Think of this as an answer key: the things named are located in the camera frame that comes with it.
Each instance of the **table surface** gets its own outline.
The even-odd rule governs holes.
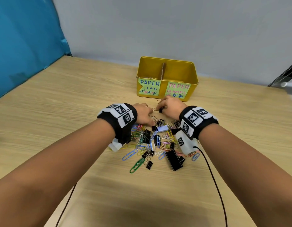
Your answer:
[[[156,106],[136,95],[137,67],[62,57],[0,99],[0,178],[51,143],[92,122],[116,102]],[[292,100],[281,89],[199,77],[188,105],[220,124],[292,175]],[[201,156],[172,171],[167,158],[151,170],[130,168],[129,149],[105,150],[78,182],[60,226],[225,226],[223,209]],[[255,226],[211,164],[229,226]],[[46,226],[54,226],[68,195]]]

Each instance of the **blue curtain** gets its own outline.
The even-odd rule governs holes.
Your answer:
[[[0,0],[0,97],[64,54],[52,0]]]

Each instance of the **gray wall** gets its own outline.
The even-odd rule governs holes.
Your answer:
[[[73,56],[188,60],[199,74],[264,85],[292,65],[292,0],[53,1]]]

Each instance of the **handwritten label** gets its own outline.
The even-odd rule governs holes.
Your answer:
[[[189,91],[191,84],[168,82],[165,96],[172,96],[175,98],[184,99]]]
[[[139,90],[139,94],[152,96],[159,95],[159,88],[161,86],[160,80],[139,78],[139,83],[142,86]]]

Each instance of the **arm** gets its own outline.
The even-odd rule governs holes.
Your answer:
[[[158,105],[179,120],[187,107],[165,97]],[[228,187],[259,227],[292,226],[292,176],[218,124],[206,126],[199,141]]]
[[[137,122],[153,125],[146,104],[134,105]],[[0,226],[44,226],[74,184],[115,137],[97,119],[45,148],[0,179]]]

